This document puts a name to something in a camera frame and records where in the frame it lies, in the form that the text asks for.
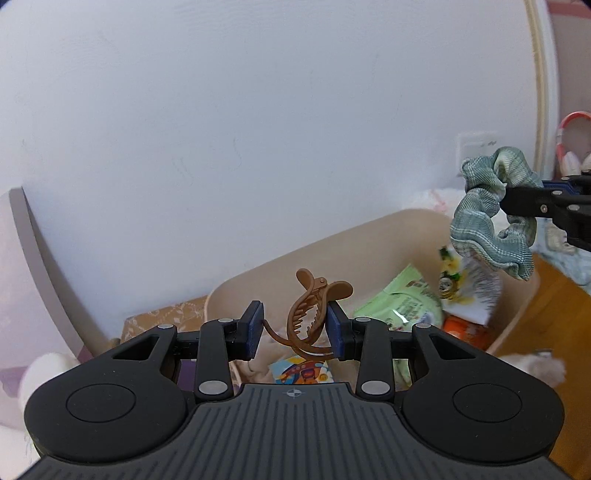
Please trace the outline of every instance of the crosshair logo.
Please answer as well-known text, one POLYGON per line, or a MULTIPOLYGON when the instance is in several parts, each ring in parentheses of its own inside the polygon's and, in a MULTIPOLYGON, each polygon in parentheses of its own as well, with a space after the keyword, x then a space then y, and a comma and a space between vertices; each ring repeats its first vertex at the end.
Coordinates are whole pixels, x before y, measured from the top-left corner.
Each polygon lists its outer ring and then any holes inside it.
POLYGON ((298 390, 297 388, 292 388, 291 390, 288 390, 287 392, 285 392, 285 394, 286 394, 288 397, 291 397, 291 398, 297 398, 297 397, 299 397, 300 395, 303 395, 303 394, 304 394, 304 392, 302 392, 302 390, 298 390))

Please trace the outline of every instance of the wall outlet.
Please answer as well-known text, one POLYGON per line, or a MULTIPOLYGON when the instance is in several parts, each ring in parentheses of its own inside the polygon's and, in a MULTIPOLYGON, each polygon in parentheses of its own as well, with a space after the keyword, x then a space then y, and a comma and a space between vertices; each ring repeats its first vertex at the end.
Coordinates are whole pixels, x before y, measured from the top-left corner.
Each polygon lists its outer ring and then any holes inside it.
POLYGON ((456 169, 461 177, 462 162, 465 158, 492 155, 499 144, 498 132, 464 132, 456 138, 456 169))

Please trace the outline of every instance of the pink headphones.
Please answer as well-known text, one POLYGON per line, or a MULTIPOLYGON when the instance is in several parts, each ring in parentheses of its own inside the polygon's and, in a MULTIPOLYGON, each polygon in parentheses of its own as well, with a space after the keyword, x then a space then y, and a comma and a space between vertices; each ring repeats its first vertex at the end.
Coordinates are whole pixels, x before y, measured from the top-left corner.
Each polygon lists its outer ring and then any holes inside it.
POLYGON ((573 112, 569 113, 560 122, 558 131, 556 133, 556 155, 558 156, 558 165, 560 166, 560 173, 564 176, 581 175, 581 167, 591 168, 591 153, 587 155, 583 164, 574 152, 567 151, 562 143, 562 133, 566 126, 576 118, 586 118, 591 121, 591 113, 589 112, 573 112))

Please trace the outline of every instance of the beige storage bin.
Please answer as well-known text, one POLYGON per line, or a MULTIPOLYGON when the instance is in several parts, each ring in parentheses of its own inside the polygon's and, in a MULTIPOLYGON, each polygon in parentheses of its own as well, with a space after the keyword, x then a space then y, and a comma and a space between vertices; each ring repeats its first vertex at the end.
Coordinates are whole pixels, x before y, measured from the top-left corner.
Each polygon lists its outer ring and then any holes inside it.
MULTIPOLYGON (((449 243, 449 226, 450 219, 440 213, 402 210, 337 233, 225 281, 207 298, 205 319, 239 318, 251 300, 260 300, 267 321, 275 331, 284 332, 291 305, 303 292, 296 279, 299 268, 307 268, 329 282, 351 283, 353 296, 339 302, 348 315, 382 290, 409 263, 421 271, 437 292, 439 248, 449 243)), ((536 274, 527 282, 504 273, 502 279, 501 300, 489 322, 495 339, 488 349, 490 353, 495 353, 517 324, 540 282, 536 274)), ((338 370, 339 366, 334 362, 337 361, 331 361, 330 367, 335 378, 345 380, 338 378, 335 368, 338 370)), ((353 381, 350 375, 346 380, 353 381)))

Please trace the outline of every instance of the gray ribbed plate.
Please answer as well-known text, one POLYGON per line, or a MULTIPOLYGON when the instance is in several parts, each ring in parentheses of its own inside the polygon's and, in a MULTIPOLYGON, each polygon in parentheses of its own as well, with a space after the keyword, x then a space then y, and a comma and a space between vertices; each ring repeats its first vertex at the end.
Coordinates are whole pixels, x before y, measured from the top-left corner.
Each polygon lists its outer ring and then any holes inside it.
POLYGON ((503 467, 445 458, 415 440, 391 406, 359 400, 346 384, 297 388, 247 384, 231 400, 200 406, 177 437, 141 458, 86 466, 45 457, 22 478, 564 480, 568 476, 546 458, 503 467))

